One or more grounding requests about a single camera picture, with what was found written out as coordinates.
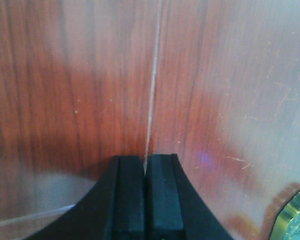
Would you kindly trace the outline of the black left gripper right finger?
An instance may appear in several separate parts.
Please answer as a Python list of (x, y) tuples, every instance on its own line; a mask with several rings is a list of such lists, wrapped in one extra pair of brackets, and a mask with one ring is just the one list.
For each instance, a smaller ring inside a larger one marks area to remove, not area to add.
[(145, 184), (146, 239), (232, 239), (196, 192), (176, 154), (153, 154)]

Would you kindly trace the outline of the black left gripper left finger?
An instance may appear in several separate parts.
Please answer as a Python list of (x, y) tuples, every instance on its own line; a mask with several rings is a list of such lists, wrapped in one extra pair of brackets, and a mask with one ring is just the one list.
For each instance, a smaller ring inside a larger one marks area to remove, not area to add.
[(144, 240), (144, 167), (138, 156), (115, 156), (93, 188), (30, 240)]

